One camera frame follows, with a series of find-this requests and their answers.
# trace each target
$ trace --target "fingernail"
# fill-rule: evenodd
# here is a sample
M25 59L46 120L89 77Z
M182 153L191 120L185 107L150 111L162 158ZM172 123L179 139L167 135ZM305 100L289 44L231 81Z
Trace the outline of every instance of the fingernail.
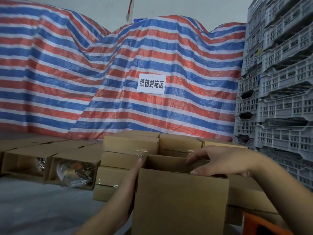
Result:
M198 175L198 172L197 172L196 170L193 170L193 171L190 172L190 174L192 174L192 175Z

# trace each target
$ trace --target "red white blue striped tarp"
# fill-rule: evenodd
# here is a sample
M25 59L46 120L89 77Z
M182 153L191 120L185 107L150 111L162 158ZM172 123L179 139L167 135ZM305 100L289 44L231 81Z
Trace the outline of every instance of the red white blue striped tarp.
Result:
M163 16L110 33L84 15L0 0L0 128L73 139L138 129L231 140L245 24ZM165 95L137 92L166 75Z

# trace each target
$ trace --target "white wall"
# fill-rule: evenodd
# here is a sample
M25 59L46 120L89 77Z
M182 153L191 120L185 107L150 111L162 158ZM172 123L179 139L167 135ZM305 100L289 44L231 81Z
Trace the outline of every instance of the white wall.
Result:
M29 0L76 11L93 19L109 31L127 24L130 0Z
M130 0L31 0L73 10L109 31L127 24ZM135 0L133 18L183 15L197 19L207 31L228 22L246 22L253 0Z
M246 23L253 0L135 0L133 19L182 15L198 20L207 31L229 22Z

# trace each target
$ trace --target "paper sign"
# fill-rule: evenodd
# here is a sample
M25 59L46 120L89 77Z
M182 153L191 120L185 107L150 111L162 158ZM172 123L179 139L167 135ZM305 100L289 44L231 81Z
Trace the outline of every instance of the paper sign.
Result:
M164 95L165 75L140 73L137 92Z

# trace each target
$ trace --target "right hand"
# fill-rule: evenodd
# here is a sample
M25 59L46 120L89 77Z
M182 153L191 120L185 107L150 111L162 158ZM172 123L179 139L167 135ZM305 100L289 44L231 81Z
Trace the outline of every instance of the right hand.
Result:
M190 174L202 176L239 174L252 177L266 160L266 156L250 149L206 146L191 153L186 159L186 164L189 165L201 158L209 159L210 162L194 169Z

